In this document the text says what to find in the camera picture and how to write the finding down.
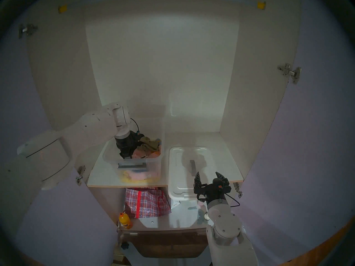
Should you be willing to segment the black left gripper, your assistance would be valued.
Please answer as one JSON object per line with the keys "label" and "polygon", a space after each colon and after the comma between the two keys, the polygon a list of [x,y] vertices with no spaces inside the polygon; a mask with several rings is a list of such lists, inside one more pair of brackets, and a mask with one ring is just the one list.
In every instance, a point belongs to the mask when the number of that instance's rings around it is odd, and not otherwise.
{"label": "black left gripper", "polygon": [[141,138],[144,134],[138,132],[129,132],[127,135],[115,136],[117,147],[120,151],[134,151],[138,146],[142,145]]}

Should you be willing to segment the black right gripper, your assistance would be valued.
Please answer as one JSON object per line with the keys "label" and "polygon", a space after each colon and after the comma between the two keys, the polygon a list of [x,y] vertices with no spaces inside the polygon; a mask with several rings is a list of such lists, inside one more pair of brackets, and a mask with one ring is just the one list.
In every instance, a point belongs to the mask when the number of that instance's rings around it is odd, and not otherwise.
{"label": "black right gripper", "polygon": [[226,177],[215,172],[217,178],[211,184],[202,184],[200,173],[197,172],[194,178],[193,191],[197,195],[197,200],[210,203],[214,200],[226,200],[225,194],[231,192],[231,186]]}

